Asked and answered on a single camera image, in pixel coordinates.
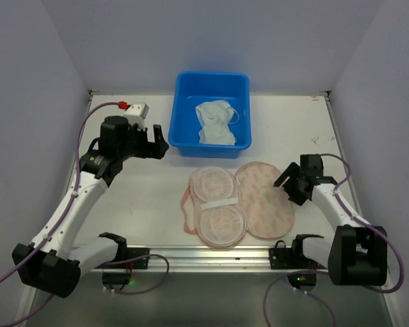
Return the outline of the light green bra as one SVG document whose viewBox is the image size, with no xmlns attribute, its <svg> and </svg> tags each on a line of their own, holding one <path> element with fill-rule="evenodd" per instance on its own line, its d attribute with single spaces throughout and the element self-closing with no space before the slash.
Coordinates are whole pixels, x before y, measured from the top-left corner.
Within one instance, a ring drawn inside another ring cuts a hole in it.
<svg viewBox="0 0 409 327">
<path fill-rule="evenodd" d="M 239 113 L 226 100 L 203 102 L 196 106 L 196 115 L 201 130 L 198 132 L 200 144 L 236 144 L 236 138 L 229 126 L 239 122 Z"/>
</svg>

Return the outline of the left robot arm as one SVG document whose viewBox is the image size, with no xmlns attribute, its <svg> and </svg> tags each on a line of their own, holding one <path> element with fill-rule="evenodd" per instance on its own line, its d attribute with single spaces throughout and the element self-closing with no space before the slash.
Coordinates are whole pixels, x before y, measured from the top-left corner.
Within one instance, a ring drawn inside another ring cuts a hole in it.
<svg viewBox="0 0 409 327">
<path fill-rule="evenodd" d="M 100 266 L 130 266 L 124 237 L 104 232 L 92 243 L 75 249 L 77 234 L 96 202 L 131 157 L 162 159 L 169 148 L 160 125 L 131 124 L 124 116 L 108 116 L 100 135 L 80 158 L 71 188 L 45 225 L 28 245 L 17 244 L 12 259 L 21 281 L 60 298 L 68 297 L 80 278 Z"/>
</svg>

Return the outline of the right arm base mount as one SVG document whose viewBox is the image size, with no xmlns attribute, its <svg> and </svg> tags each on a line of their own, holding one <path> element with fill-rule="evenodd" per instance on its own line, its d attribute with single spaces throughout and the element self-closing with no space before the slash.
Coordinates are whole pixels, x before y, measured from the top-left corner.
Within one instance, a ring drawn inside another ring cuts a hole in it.
<svg viewBox="0 0 409 327">
<path fill-rule="evenodd" d="M 286 246 L 283 240 L 278 240 L 274 247 L 269 248 L 269 262 L 272 270 L 316 270 L 317 262 L 307 259 L 302 254 L 302 240 L 314 234 L 297 235 L 290 247 Z M 312 291 L 316 286 L 317 277 L 315 274 L 298 274 L 287 276 L 287 280 L 292 287 L 302 291 Z"/>
</svg>

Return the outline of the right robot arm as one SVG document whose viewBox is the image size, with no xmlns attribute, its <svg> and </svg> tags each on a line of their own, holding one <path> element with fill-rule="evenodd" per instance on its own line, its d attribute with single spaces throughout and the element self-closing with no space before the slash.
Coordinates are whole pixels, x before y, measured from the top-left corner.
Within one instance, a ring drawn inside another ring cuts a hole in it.
<svg viewBox="0 0 409 327">
<path fill-rule="evenodd" d="M 320 209 L 333 228 L 331 238 L 298 234 L 292 241 L 295 261 L 314 261 L 325 267 L 335 285 L 382 286 L 387 281 L 387 235 L 373 227 L 342 196 L 338 182 L 324 175 L 320 155 L 300 156 L 274 182 L 299 206 L 306 201 Z"/>
</svg>

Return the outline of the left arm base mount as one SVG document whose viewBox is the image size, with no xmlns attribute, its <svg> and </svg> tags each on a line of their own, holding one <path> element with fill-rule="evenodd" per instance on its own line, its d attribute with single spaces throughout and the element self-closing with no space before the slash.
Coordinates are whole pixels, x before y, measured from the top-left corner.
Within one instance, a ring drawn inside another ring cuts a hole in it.
<svg viewBox="0 0 409 327">
<path fill-rule="evenodd" d="M 128 247 L 124 254 L 121 254 L 115 262 L 135 259 L 142 255 L 150 254 L 146 247 Z M 107 289 L 122 290 L 125 286 L 134 283 L 133 273 L 148 268 L 149 259 L 142 258 L 133 262 L 126 262 L 119 265 L 102 264 L 96 268 L 102 273 L 102 285 Z"/>
</svg>

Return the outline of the floral mesh laundry bag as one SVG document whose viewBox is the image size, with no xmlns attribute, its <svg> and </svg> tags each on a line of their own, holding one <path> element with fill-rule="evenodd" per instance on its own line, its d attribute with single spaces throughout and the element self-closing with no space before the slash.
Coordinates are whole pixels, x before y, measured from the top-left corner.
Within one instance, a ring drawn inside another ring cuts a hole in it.
<svg viewBox="0 0 409 327">
<path fill-rule="evenodd" d="M 262 240 L 285 236 L 295 218 L 288 196 L 273 185 L 280 175 L 260 161 L 235 173 L 217 166 L 197 169 L 181 200 L 183 229 L 214 249 L 234 247 L 246 234 Z"/>
</svg>

